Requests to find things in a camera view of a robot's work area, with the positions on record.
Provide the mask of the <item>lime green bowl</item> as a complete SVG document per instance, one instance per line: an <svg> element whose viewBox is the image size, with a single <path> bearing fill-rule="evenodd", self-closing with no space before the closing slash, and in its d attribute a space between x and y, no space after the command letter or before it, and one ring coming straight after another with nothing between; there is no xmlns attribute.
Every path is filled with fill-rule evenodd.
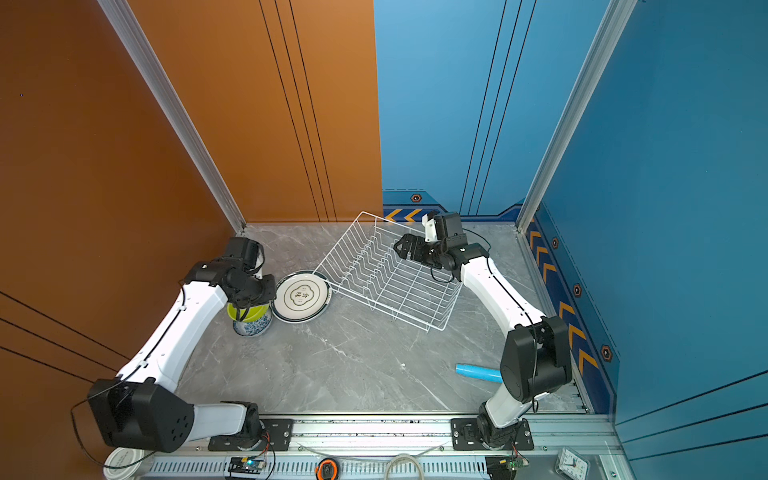
<svg viewBox="0 0 768 480"><path fill-rule="evenodd" d="M228 316L235 322L254 323L269 318L270 306L268 304L238 308L232 303L226 306Z"/></svg>

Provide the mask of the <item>white wire dish rack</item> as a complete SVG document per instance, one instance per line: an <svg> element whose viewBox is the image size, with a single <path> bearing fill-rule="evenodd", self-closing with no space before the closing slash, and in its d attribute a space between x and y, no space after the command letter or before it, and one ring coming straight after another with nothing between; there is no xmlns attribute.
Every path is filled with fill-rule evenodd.
<svg viewBox="0 0 768 480"><path fill-rule="evenodd" d="M368 212L346 228L314 272L335 294L423 331L448 324L462 285L451 273L398 256L394 245L417 230Z"/></svg>

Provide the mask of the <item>blue white porcelain bowl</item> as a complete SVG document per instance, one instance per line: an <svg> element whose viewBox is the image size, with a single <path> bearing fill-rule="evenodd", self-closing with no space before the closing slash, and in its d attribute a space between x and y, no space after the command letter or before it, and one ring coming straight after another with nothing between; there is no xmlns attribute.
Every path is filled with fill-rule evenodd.
<svg viewBox="0 0 768 480"><path fill-rule="evenodd" d="M255 337L264 334L272 324L272 319L263 317L253 322L233 321L233 330L243 337Z"/></svg>

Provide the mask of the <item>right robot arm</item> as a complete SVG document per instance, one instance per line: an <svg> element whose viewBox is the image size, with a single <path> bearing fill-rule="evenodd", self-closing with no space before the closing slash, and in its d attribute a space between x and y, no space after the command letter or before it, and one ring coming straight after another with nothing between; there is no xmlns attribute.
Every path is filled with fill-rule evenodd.
<svg viewBox="0 0 768 480"><path fill-rule="evenodd" d="M481 405L476 420L480 441L500 449L513 441L527 412L573 380L568 325L545 315L511 285L491 259L490 242L471 243L459 214L431 212L422 225L422 235L404 234L394 252L431 272L449 272L474 293L504 336L502 384Z"/></svg>

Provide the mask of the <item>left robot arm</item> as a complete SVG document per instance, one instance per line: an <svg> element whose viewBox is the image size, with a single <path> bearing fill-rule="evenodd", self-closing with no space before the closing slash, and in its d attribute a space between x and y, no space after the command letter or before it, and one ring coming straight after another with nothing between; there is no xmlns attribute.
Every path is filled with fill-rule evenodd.
<svg viewBox="0 0 768 480"><path fill-rule="evenodd" d="M223 255L196 263L172 307L139 352L112 379L99 379L86 402L104 443L171 453L187 442L223 437L257 444L264 436L249 402L192 404L177 396L181 375L214 317L226 306L261 307L276 297L262 273L263 246L233 237Z"/></svg>

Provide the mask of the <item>light blue cylinder tube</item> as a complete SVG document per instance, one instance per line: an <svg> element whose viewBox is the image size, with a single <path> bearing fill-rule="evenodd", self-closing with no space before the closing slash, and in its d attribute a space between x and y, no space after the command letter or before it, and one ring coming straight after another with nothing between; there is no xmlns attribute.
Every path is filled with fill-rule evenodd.
<svg viewBox="0 0 768 480"><path fill-rule="evenodd" d="M455 366L455 372L467 378L489 381L497 384L503 383L501 373L496 369L468 364L457 364Z"/></svg>

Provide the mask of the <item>green circuit board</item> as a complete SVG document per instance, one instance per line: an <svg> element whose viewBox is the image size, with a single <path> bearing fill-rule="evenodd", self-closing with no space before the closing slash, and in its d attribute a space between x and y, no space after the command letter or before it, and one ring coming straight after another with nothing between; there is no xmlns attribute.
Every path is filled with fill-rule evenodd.
<svg viewBox="0 0 768 480"><path fill-rule="evenodd" d="M268 463L254 456L235 456L229 459L227 475L233 478L258 477L268 472Z"/></svg>

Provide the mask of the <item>white alarm clock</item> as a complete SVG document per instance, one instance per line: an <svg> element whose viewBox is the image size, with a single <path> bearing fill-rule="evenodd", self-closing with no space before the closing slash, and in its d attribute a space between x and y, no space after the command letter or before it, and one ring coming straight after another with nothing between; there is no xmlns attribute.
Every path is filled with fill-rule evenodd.
<svg viewBox="0 0 768 480"><path fill-rule="evenodd" d="M569 448L563 448L559 452L554 465L555 472L569 480L586 480L589 468L589 461Z"/></svg>

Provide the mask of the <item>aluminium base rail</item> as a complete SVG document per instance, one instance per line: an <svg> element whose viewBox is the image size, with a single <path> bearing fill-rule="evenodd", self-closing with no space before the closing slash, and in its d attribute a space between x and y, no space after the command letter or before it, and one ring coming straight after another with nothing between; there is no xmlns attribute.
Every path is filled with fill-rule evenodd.
<svg viewBox="0 0 768 480"><path fill-rule="evenodd" d="M154 454L136 479L315 479L324 458L338 479L565 479L554 470L563 448L590 463L587 479L630 479L614 429L600 415L527 416L517 438L500 450L471 440L473 417L458 413L297 414L267 452L212 451L198 440L170 454ZM229 459L268 463L258 477L227 475Z"/></svg>

